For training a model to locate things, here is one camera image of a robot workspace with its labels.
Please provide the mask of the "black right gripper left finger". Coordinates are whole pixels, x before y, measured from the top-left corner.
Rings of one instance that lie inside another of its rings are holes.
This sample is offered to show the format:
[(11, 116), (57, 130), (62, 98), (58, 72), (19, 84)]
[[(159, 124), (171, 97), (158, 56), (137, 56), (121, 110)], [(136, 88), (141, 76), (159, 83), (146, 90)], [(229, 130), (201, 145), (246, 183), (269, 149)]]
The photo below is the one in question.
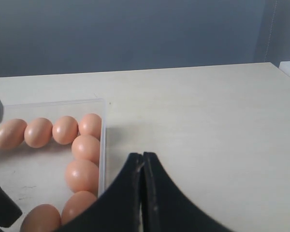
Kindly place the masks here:
[(138, 232), (143, 156), (130, 153), (106, 191), (58, 232)]

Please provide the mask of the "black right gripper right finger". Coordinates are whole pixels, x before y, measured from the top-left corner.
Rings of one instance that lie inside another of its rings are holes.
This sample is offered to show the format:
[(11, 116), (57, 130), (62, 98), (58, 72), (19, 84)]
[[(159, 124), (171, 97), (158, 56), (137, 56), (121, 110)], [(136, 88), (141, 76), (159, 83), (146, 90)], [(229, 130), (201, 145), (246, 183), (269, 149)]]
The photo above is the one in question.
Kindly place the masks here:
[(190, 201), (168, 176), (155, 153), (143, 154), (144, 232), (227, 232), (229, 229)]

